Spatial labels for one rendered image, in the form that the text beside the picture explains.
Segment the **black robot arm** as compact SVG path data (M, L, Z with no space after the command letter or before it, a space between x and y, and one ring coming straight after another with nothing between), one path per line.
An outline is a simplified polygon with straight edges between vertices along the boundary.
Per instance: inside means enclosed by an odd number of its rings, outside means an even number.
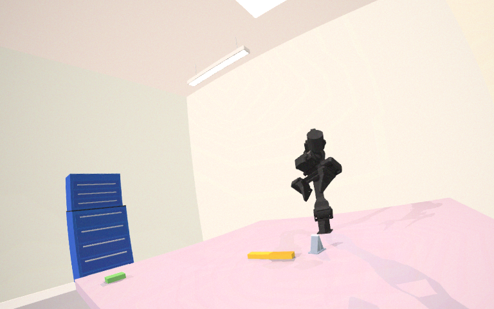
M306 134L307 140L304 143L305 151L295 160L295 167L300 170L304 176L306 171L314 166L318 169L318 162L316 156L320 156L325 160L325 145L324 133L322 131L312 128ZM330 226L330 220L333 219L333 209L329 206L329 202L324 198L324 193L320 193L319 181L313 182L315 189L315 208L313 209L314 221L318 222L319 232L316 234L330 234L333 229Z

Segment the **yellow bar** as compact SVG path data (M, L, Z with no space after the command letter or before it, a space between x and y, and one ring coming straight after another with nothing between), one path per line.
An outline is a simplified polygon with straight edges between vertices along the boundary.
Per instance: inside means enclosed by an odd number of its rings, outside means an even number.
M293 259L295 252L251 252L248 259Z

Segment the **green rectangular bar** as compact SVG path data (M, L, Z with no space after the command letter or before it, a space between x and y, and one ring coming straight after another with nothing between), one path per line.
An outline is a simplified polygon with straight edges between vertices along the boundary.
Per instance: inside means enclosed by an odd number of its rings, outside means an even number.
M116 274L113 274L113 275L105 276L104 277L105 282L108 283L108 284L109 283L112 283L112 282L115 282L115 281L118 281L118 280L121 280L121 279L124 279L124 278L126 278L124 272L119 272L119 273L116 273Z

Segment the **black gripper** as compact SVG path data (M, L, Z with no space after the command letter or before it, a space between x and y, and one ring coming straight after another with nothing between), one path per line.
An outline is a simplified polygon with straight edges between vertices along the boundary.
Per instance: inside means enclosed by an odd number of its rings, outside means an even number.
M324 160L320 156L316 156L316 161L318 162L318 169L313 166L306 171L307 176L305 178L298 177L291 182L291 188L302 194L305 202L313 191L309 183L319 181L319 190L322 194L337 174L342 172L342 165L333 157Z

